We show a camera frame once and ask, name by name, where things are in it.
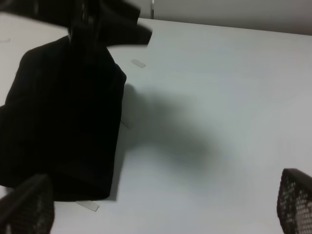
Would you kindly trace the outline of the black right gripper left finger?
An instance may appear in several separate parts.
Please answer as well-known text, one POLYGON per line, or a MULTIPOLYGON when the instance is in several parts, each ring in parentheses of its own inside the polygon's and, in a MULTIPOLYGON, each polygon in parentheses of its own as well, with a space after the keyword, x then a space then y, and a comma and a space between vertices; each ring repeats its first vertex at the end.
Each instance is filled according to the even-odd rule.
POLYGON ((35 175, 0 199, 2 234, 49 234, 55 219, 53 186, 35 175))

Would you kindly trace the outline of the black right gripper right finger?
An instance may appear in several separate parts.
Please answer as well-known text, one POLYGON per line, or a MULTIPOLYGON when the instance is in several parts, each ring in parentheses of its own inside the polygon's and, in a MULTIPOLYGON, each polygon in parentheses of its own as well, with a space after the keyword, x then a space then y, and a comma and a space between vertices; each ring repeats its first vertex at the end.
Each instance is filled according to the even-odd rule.
POLYGON ((312 233, 312 177, 295 169, 282 172, 277 197, 277 216, 283 233, 312 233))

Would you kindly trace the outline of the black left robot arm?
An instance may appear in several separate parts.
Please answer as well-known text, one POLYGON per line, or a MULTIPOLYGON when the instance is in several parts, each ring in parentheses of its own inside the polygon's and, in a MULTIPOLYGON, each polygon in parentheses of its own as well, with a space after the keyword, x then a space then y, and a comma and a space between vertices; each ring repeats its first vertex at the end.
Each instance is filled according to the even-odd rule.
POLYGON ((152 37, 138 23, 140 9, 124 0, 2 0, 0 10, 66 27, 73 39, 89 34, 105 47, 148 45, 152 37))

